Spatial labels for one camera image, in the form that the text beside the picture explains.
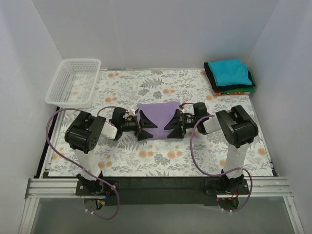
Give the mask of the purple t shirt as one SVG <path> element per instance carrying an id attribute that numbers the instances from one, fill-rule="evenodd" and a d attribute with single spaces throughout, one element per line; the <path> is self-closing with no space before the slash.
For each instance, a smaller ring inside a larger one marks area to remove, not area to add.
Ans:
<path id="1" fill-rule="evenodd" d="M 167 136 L 173 130 L 164 130 L 164 127 L 171 121 L 176 113 L 176 109 L 179 109 L 179 101 L 171 101 L 166 103 L 153 103 L 153 104 L 138 104 L 138 110 L 150 120 L 157 128 L 145 128 L 144 131 L 153 135 L 152 138 L 147 140 L 159 140 L 167 139 Z"/>

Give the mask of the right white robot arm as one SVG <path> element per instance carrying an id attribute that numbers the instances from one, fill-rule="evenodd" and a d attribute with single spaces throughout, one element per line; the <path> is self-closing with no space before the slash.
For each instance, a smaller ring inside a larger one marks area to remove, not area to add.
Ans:
<path id="1" fill-rule="evenodd" d="M 230 110 L 218 111 L 214 116 L 207 112 L 203 102 L 193 104 L 194 114 L 182 113 L 186 103 L 179 106 L 172 119 L 165 125 L 164 130 L 172 132 L 167 138 L 183 138 L 186 129 L 192 129 L 190 139 L 190 153 L 195 167 L 204 175 L 216 178 L 217 188 L 225 192 L 235 192 L 243 185 L 243 168 L 249 145 L 258 136 L 258 126 L 241 105 L 237 105 Z M 207 135 L 222 131 L 227 143 L 228 152 L 226 165 L 220 174 L 210 174 L 203 171 L 195 160 L 193 152 L 193 137 L 195 130 Z"/>

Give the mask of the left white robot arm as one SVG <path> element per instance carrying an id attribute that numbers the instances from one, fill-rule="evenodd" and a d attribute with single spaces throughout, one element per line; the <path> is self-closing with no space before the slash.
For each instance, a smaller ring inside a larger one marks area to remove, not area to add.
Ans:
<path id="1" fill-rule="evenodd" d="M 100 194 L 103 190 L 103 183 L 89 175 L 102 178 L 101 169 L 98 166 L 95 147 L 100 137 L 110 140 L 118 140 L 123 132 L 135 132 L 139 140 L 153 138 L 154 136 L 147 129 L 157 129 L 158 126 L 151 122 L 142 111 L 135 111 L 133 114 L 120 107 L 113 111 L 112 118 L 107 120 L 100 115 L 93 116 L 82 111 L 70 127 L 66 130 L 65 141 L 75 151 L 83 172 L 77 175 L 82 186 L 92 194 Z"/>

